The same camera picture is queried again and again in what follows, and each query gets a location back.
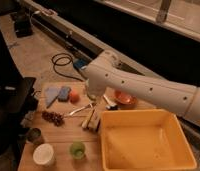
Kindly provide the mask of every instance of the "yellow plastic bin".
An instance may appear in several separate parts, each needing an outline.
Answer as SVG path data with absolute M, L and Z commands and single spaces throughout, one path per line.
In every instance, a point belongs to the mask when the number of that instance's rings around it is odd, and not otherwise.
M 197 166 L 178 119 L 170 112 L 106 111 L 101 124 L 104 171 L 187 170 Z

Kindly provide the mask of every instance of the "white cup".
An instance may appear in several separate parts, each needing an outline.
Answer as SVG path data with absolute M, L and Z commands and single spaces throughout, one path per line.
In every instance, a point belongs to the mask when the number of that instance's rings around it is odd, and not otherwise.
M 41 144 L 33 153 L 33 160 L 42 166 L 51 166 L 55 162 L 54 149 L 50 144 Z

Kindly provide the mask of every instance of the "table surface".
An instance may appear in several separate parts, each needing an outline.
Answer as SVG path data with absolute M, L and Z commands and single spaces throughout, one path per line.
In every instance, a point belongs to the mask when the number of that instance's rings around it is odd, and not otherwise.
M 83 130 L 81 127 L 82 121 L 91 109 L 85 109 L 72 117 L 65 118 L 65 124 L 56 127 L 42 119 L 41 113 L 46 110 L 44 90 L 47 87 L 70 86 L 80 94 L 80 101 L 76 104 L 70 102 L 58 102 L 57 100 L 47 109 L 57 113 L 69 113 L 74 109 L 87 105 L 91 101 L 85 93 L 85 86 L 82 82 L 58 82 L 46 83 L 43 86 L 42 93 L 39 98 L 38 108 L 35 112 L 32 127 L 41 129 L 42 135 L 46 143 L 50 143 L 55 150 L 56 162 L 53 166 L 43 167 L 38 166 L 33 162 L 33 151 L 35 146 L 26 142 L 22 158 L 18 167 L 19 171 L 41 171 L 41 170 L 67 170 L 67 171 L 102 171 L 101 147 L 99 133 Z M 106 95 L 114 100 L 113 90 L 107 89 Z M 106 102 L 101 100 L 98 105 L 98 110 L 105 111 Z M 135 105 L 120 105 L 120 109 L 152 109 L 154 105 L 142 100 L 137 100 Z M 86 147 L 86 156 L 82 160 L 74 160 L 70 153 L 69 147 L 74 141 L 82 141 Z

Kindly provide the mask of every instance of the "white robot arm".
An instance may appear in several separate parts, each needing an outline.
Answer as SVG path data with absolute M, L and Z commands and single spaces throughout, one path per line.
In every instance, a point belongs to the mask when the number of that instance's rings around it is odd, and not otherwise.
M 89 97 L 102 96 L 106 87 L 127 92 L 175 113 L 200 127 L 200 88 L 121 71 L 118 56 L 103 51 L 85 69 Z

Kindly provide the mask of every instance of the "dried fruit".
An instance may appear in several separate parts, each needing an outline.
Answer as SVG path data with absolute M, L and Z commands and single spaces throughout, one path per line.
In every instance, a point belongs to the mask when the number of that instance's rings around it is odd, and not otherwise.
M 42 118 L 48 122 L 54 123 L 55 126 L 61 126 L 64 124 L 63 115 L 56 112 L 43 111 Z

